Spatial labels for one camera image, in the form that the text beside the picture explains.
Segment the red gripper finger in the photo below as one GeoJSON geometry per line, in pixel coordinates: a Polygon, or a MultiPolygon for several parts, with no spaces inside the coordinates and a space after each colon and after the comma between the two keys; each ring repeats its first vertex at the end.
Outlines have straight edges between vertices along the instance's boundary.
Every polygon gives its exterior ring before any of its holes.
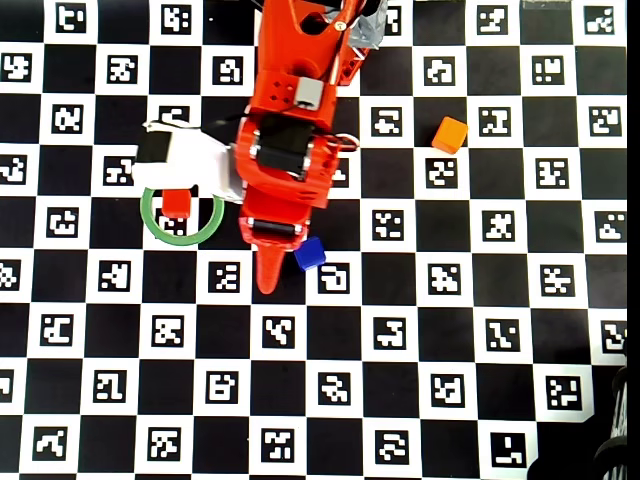
{"type": "Polygon", "coordinates": [[[307,238],[309,225],[240,217],[239,226],[243,239],[257,248],[257,287],[261,293],[270,294],[278,284],[285,254],[296,250],[307,238]]]}

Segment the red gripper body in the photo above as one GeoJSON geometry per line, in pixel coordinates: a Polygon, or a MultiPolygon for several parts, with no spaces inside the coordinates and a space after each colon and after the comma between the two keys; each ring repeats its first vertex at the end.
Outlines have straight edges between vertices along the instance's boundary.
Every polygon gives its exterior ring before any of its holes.
{"type": "Polygon", "coordinates": [[[338,147],[312,122],[284,114],[241,122],[236,170],[246,183],[243,215],[281,224],[305,224],[328,204],[339,166],[338,147]]]}

